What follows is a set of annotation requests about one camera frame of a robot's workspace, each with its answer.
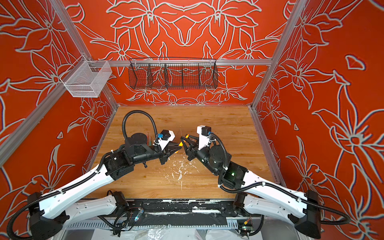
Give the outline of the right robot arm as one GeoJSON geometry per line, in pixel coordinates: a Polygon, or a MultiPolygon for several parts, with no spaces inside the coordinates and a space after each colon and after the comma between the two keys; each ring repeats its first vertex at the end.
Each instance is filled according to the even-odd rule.
{"type": "Polygon", "coordinates": [[[218,136],[209,132],[181,138],[188,160],[199,160],[218,177],[218,187],[235,194],[235,206],[248,215],[269,216],[294,226],[313,239],[321,238],[322,225],[348,224],[350,217],[318,203],[316,192],[284,188],[231,161],[218,136]]]}

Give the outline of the orange marker pen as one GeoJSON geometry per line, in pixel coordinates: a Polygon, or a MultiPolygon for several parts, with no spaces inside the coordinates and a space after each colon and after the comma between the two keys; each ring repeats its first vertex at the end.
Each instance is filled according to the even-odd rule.
{"type": "MultiPolygon", "coordinates": [[[[190,135],[186,135],[185,138],[188,138],[189,136],[190,135]]],[[[183,142],[180,142],[179,146],[182,147],[183,146],[183,142]]]]}

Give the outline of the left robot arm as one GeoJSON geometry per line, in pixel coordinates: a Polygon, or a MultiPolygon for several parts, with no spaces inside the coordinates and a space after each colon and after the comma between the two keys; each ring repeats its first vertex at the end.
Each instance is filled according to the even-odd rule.
{"type": "Polygon", "coordinates": [[[173,131],[158,133],[154,119],[146,112],[134,110],[128,112],[122,121],[122,133],[125,143],[117,150],[103,155],[97,167],[80,176],[56,191],[46,194],[34,193],[28,196],[28,203],[19,209],[9,220],[7,235],[12,240],[21,240],[13,225],[24,211],[29,211],[30,240],[47,240],[67,226],[93,217],[121,216],[127,213],[128,204],[123,193],[115,192],[110,197],[80,202],[93,191],[108,185],[131,173],[135,165],[146,164],[151,160],[160,160],[165,164],[168,158],[182,147],[173,140],[173,131]],[[126,122],[133,114],[147,116],[154,129],[155,140],[152,146],[147,144],[147,136],[135,133],[128,137],[126,122]]]}

